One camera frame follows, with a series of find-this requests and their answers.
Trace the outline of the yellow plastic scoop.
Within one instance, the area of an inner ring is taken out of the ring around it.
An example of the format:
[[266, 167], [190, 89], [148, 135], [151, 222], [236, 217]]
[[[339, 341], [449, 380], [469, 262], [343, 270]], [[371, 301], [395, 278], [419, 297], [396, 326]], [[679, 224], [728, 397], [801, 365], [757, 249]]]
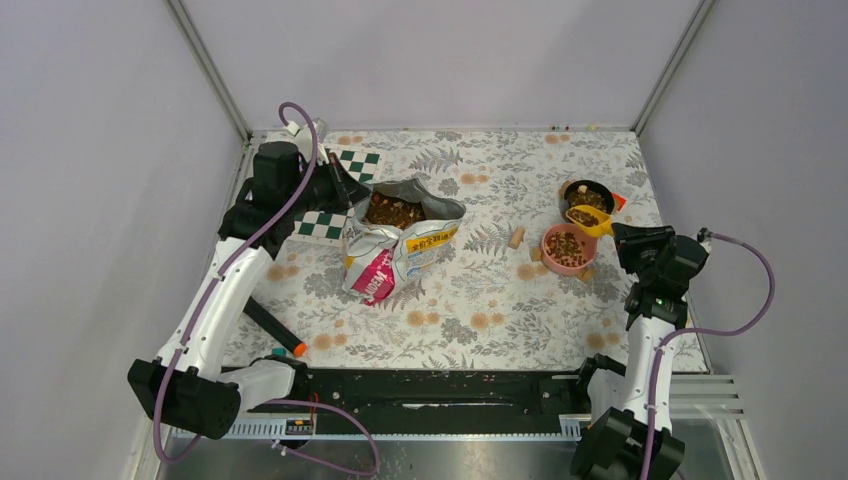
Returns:
[[612, 220], [609, 214], [589, 205], [577, 205], [566, 210], [566, 218], [592, 238], [612, 236]]

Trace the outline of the cat food bag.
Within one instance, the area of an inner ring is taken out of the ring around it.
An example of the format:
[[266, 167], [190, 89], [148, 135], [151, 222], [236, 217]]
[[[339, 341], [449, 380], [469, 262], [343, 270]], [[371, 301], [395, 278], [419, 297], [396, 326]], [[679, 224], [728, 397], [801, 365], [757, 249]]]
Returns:
[[444, 257], [465, 214], [418, 178], [371, 185], [343, 229], [343, 290], [367, 305], [397, 294]]

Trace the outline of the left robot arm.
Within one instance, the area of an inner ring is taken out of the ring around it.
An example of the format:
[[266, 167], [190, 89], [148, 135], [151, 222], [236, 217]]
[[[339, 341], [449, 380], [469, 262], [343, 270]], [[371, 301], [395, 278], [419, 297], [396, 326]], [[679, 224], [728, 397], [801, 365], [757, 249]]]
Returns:
[[229, 372], [225, 347], [242, 315], [258, 321], [290, 351], [302, 343], [253, 299], [297, 217], [307, 212], [343, 214], [367, 198], [338, 157], [322, 147], [317, 158], [290, 141], [265, 143], [253, 157], [253, 174], [225, 212], [206, 278], [175, 332], [151, 360], [137, 359], [128, 383], [153, 428], [175, 427], [210, 439], [224, 436], [237, 416], [270, 400], [296, 411], [309, 401], [310, 385], [296, 362], [272, 355]]

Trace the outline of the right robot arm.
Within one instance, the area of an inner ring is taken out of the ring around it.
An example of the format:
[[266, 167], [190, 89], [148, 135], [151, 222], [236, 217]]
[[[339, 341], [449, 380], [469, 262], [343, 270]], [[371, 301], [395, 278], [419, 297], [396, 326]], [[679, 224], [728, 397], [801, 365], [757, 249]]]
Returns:
[[670, 226], [613, 222], [606, 232], [620, 266], [636, 278], [624, 301], [628, 356], [621, 363], [597, 354], [581, 366], [573, 396], [591, 421], [570, 472], [579, 479], [669, 479], [685, 456], [670, 418], [672, 359], [688, 320], [684, 296], [709, 252]]

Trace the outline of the orange red small object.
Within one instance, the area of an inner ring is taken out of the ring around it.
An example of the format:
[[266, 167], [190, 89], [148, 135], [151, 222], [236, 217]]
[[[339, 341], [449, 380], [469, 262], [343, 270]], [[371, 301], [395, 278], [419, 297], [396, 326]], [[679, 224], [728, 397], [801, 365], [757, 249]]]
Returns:
[[612, 197], [614, 200], [615, 212], [621, 211], [626, 204], [626, 199], [617, 193], [612, 193]]

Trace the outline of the green white chessboard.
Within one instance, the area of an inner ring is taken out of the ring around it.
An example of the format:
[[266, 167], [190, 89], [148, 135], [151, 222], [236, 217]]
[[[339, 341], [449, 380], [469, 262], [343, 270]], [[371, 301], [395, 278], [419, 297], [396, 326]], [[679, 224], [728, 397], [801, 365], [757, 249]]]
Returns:
[[383, 169], [385, 154], [378, 150], [328, 145], [300, 197], [308, 207], [293, 217], [292, 239], [339, 246], [353, 207], [365, 198], [365, 186]]

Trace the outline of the wooden block near bowl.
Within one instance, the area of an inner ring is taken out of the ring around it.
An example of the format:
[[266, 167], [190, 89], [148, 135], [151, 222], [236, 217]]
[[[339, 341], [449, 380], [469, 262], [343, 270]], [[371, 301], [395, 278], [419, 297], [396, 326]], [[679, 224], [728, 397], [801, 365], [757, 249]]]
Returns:
[[586, 267], [584, 268], [578, 275], [578, 279], [583, 283], [588, 283], [592, 280], [596, 273], [596, 269], [594, 267]]

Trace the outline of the black empty bowl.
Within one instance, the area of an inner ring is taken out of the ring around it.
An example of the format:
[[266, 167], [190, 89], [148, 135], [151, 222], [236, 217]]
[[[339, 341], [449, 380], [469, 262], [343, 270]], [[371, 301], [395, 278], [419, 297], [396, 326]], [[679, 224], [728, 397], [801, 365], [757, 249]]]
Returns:
[[567, 210], [579, 205], [588, 205], [609, 215], [618, 209], [613, 193], [606, 186], [592, 180], [566, 181], [559, 188], [558, 197], [564, 218]]

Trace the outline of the pink bowl with kibble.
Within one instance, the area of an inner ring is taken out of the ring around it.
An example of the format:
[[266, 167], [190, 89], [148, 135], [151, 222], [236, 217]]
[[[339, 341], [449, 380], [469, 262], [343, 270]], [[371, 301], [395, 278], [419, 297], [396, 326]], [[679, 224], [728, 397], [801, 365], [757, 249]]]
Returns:
[[586, 235], [577, 225], [551, 226], [540, 241], [541, 261], [552, 272], [578, 277], [591, 266], [597, 253], [598, 239]]

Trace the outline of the wooden cork cylinder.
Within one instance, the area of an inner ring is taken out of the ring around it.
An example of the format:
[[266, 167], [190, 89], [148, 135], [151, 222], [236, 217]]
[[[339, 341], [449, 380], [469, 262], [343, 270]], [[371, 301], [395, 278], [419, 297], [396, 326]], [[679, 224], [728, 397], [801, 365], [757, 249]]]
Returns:
[[511, 249], [518, 249], [518, 248], [519, 248], [519, 246], [521, 245], [521, 243], [522, 243], [522, 242], [523, 242], [523, 240], [524, 240], [525, 232], [526, 232], [526, 229], [525, 229], [524, 227], [518, 227], [518, 228], [516, 228], [516, 229], [513, 231], [512, 235], [511, 235], [511, 237], [510, 237], [510, 240], [509, 240], [509, 242], [508, 242], [508, 246], [509, 246]]

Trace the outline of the black marker orange cap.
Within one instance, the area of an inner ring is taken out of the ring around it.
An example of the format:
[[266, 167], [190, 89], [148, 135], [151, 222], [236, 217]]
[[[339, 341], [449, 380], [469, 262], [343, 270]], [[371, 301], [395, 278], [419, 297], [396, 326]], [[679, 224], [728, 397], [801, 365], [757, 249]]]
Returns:
[[253, 297], [247, 300], [243, 312], [295, 358], [301, 358], [307, 353], [308, 345]]

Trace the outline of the floral tablecloth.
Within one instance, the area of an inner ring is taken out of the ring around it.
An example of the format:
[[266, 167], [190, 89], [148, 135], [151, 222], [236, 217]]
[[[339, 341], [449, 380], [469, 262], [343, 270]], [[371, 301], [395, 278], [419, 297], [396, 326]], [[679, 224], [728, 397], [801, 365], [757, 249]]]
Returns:
[[[632, 281], [611, 243], [599, 246], [588, 283], [531, 252], [561, 222], [558, 190], [569, 180], [623, 196], [625, 222], [661, 224], [633, 133], [341, 131], [327, 140], [383, 152], [378, 180], [417, 177], [467, 211], [444, 257], [372, 306], [343, 290], [338, 246], [287, 241], [254, 295], [308, 345], [309, 365], [564, 371], [597, 353], [626, 358]], [[511, 249], [518, 227], [524, 240]]]

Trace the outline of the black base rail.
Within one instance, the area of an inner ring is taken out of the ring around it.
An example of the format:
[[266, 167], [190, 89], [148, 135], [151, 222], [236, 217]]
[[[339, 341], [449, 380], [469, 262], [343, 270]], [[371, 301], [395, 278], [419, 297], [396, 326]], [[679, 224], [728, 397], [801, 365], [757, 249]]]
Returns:
[[310, 368], [297, 375], [288, 405], [255, 414], [303, 414], [326, 437], [564, 439], [566, 421], [599, 414], [577, 371], [390, 370]]

